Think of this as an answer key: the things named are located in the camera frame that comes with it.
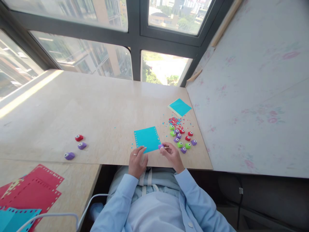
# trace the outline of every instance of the blue paper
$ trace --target blue paper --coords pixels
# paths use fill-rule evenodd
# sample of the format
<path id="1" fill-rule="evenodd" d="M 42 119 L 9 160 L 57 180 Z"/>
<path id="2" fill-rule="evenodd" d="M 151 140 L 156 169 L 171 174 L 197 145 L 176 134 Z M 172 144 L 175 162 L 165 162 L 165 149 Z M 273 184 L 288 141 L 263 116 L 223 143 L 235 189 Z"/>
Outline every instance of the blue paper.
<path id="1" fill-rule="evenodd" d="M 29 219 L 39 215 L 40 212 L 41 209 L 15 209 L 11 207 L 7 210 L 0 210 L 0 232 L 17 231 Z M 32 224 L 29 223 L 22 232 L 27 232 Z"/>
<path id="2" fill-rule="evenodd" d="M 174 101 L 172 104 L 169 105 L 169 108 L 174 110 L 174 112 L 179 116 L 183 117 L 186 113 L 189 112 L 192 108 L 184 103 L 180 98 Z"/>
<path id="3" fill-rule="evenodd" d="M 157 130 L 155 127 L 149 127 L 142 130 L 134 131 L 136 146 L 147 147 L 146 152 L 150 152 L 158 149 L 158 145 L 161 144 Z"/>

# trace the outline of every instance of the white cable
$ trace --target white cable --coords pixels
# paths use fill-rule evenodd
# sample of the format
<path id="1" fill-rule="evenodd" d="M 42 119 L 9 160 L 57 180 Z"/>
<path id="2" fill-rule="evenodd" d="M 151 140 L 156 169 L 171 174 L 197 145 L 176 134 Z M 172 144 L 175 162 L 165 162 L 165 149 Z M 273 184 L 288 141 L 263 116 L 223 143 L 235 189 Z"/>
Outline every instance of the white cable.
<path id="1" fill-rule="evenodd" d="M 95 197 L 98 197 L 98 196 L 110 196 L 110 194 L 96 194 L 96 195 L 93 195 L 92 198 L 90 198 L 89 202 L 88 202 L 88 205 L 86 207 L 86 209 L 84 210 L 80 220 L 78 221 L 78 216 L 75 214 L 75 213 L 45 213 L 45 214 L 40 214 L 38 216 L 35 216 L 33 218 L 31 218 L 29 221 L 27 221 L 22 227 L 19 228 L 18 231 L 16 232 L 21 232 L 30 222 L 38 219 L 38 218 L 42 218 L 42 217 L 53 217 L 53 216 L 74 216 L 75 219 L 76 219 L 76 231 L 78 230 L 81 222 L 83 221 L 85 215 L 86 215 L 86 212 L 87 212 L 87 209 L 90 205 L 90 202 L 93 198 Z"/>
<path id="2" fill-rule="evenodd" d="M 82 214 L 82 216 L 81 216 L 81 218 L 80 218 L 80 221 L 79 221 L 79 223 L 78 223 L 78 226 L 77 226 L 76 230 L 80 227 L 80 224 L 81 224 L 81 222 L 83 221 L 83 219 L 84 219 L 84 217 L 85 217 L 85 215 L 86 215 L 86 212 L 87 212 L 87 209 L 88 209 L 88 207 L 89 207 L 89 205 L 90 205 L 91 200 L 92 200 L 93 198 L 95 198 L 95 197 L 98 197 L 98 196 L 110 196 L 110 194 L 96 194 L 96 195 L 93 195 L 92 198 L 90 198 L 90 201 L 88 202 L 88 205 L 87 205 L 87 207 L 86 207 L 84 213 Z"/>
<path id="3" fill-rule="evenodd" d="M 16 232 L 21 232 L 30 222 L 34 221 L 35 219 L 42 218 L 42 217 L 52 217 L 52 216 L 74 216 L 76 219 L 76 231 L 78 229 L 78 216 L 74 213 L 49 213 L 49 214 L 40 214 L 38 216 L 35 216 L 31 218 L 29 221 L 27 221 L 22 227 L 19 228 Z"/>

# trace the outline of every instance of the finger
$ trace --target finger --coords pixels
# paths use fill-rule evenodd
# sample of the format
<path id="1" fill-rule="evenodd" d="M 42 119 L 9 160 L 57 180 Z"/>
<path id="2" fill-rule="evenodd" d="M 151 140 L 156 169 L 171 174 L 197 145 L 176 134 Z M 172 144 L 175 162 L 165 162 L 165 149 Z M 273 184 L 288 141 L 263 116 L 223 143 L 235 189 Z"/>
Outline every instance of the finger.
<path id="1" fill-rule="evenodd" d="M 163 147 L 160 148 L 160 153 L 164 156 L 169 156 L 170 154 Z"/>
<path id="2" fill-rule="evenodd" d="M 163 142 L 162 144 L 163 144 L 165 147 L 168 147 L 169 149 L 171 149 L 172 152 L 176 152 L 176 151 L 177 151 L 177 148 L 176 148 L 173 144 L 171 144 L 171 143 Z"/>
<path id="3" fill-rule="evenodd" d="M 138 154 L 138 152 L 143 148 L 144 146 L 140 146 L 140 147 L 138 147 L 138 148 L 135 148 L 134 150 L 133 150 L 133 152 L 131 152 L 131 156 L 133 155 L 133 154 Z"/>
<path id="4" fill-rule="evenodd" d="M 143 149 L 141 149 L 138 154 L 137 154 L 137 159 L 141 160 L 143 157 L 143 153 L 144 151 L 147 149 L 147 147 L 144 147 Z"/>
<path id="5" fill-rule="evenodd" d="M 145 159 L 143 162 L 143 167 L 146 168 L 147 167 L 147 163 L 148 163 L 148 154 L 145 155 Z"/>
<path id="6" fill-rule="evenodd" d="M 172 153 L 172 150 L 170 148 L 165 148 L 165 150 L 167 150 L 168 153 Z"/>

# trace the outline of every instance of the red paper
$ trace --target red paper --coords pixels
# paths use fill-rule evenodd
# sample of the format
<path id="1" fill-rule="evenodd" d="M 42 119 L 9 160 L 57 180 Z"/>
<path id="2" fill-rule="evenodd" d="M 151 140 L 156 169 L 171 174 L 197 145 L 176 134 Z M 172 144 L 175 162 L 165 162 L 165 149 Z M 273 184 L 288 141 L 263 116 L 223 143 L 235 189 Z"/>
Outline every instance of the red paper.
<path id="1" fill-rule="evenodd" d="M 9 196 L 0 199 L 0 205 L 17 209 L 39 208 L 42 209 L 42 214 L 52 207 L 60 195 L 61 192 L 52 186 L 38 178 L 29 178 L 27 175 Z M 40 220 L 36 220 L 29 231 L 33 231 Z"/>
<path id="2" fill-rule="evenodd" d="M 24 176 L 9 194 L 0 199 L 0 206 L 17 209 L 39 208 L 42 209 L 41 214 L 46 213 L 61 195 L 61 192 L 56 188 L 63 180 L 62 176 L 39 164 L 28 175 Z M 11 183 L 0 187 L 0 194 L 3 192 L 0 197 L 3 196 L 10 185 Z M 34 222 L 29 230 L 30 232 L 34 230 L 40 220 Z"/>
<path id="3" fill-rule="evenodd" d="M 49 184 L 50 186 L 57 188 L 61 182 L 64 180 L 64 178 L 57 173 L 51 171 L 44 165 L 39 164 L 36 166 L 28 175 L 31 177 L 37 177 L 43 182 Z"/>

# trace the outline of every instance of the wooden desk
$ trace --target wooden desk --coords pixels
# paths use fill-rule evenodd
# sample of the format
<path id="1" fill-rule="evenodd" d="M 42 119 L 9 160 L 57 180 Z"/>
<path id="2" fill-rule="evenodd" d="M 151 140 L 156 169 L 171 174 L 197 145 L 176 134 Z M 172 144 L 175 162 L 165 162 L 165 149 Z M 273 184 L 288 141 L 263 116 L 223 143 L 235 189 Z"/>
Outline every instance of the wooden desk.
<path id="1" fill-rule="evenodd" d="M 167 124 L 177 116 L 167 106 L 178 98 L 192 107 L 185 88 L 49 70 L 0 101 L 0 159 L 128 165 L 135 130 L 155 126 L 161 142 L 174 143 Z M 212 169 L 194 111 L 183 119 L 198 141 L 181 153 L 184 166 Z M 159 150 L 148 154 L 148 166 L 170 167 Z"/>
<path id="2" fill-rule="evenodd" d="M 91 198 L 101 166 L 99 164 L 32 162 L 1 160 L 0 186 L 28 174 L 38 164 L 64 177 L 57 187 L 62 194 L 48 213 L 68 213 L 78 215 L 79 219 Z M 35 231 L 76 231 L 74 217 L 45 217 Z"/>

